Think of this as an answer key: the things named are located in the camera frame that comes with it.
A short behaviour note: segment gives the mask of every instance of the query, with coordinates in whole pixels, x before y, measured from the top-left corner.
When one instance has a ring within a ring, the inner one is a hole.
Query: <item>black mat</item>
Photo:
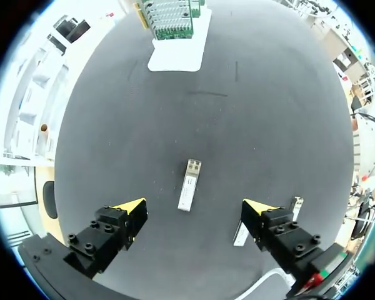
[[[233,299],[273,267],[252,241],[232,245],[243,198],[287,206],[304,197],[298,221],[324,248],[348,201],[349,110],[310,30],[272,1],[208,2],[200,71],[150,72],[151,34],[132,13],[87,63],[59,135],[64,235],[104,204],[147,198],[136,242],[95,278],[140,299]],[[189,158],[202,169],[191,212],[183,212]]]

